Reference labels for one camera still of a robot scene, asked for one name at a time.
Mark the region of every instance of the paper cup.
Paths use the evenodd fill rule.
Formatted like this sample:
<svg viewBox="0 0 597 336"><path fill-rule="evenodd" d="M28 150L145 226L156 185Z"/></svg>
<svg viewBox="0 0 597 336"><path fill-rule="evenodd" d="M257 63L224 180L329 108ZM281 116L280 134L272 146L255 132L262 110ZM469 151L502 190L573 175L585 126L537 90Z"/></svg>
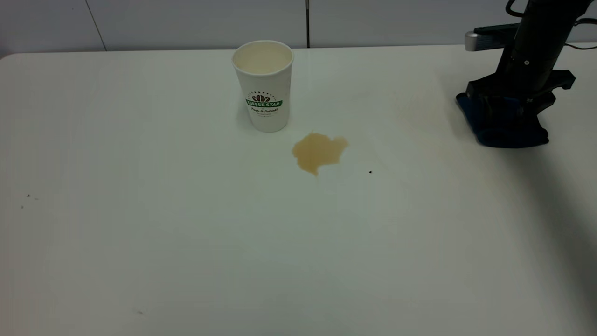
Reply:
<svg viewBox="0 0 597 336"><path fill-rule="evenodd" d="M232 56L243 104L259 131L275 132L288 122L293 60L292 49L276 41L249 42Z"/></svg>

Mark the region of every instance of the white table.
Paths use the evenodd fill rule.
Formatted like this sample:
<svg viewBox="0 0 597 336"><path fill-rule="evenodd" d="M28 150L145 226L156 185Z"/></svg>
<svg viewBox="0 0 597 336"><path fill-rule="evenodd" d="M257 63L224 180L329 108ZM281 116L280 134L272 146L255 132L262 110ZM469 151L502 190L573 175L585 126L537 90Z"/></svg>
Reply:
<svg viewBox="0 0 597 336"><path fill-rule="evenodd" d="M0 61L1 335L595 335L595 52L522 150L454 101L500 51L296 50L277 133L231 55ZM318 178L312 130L350 143Z"/></svg>

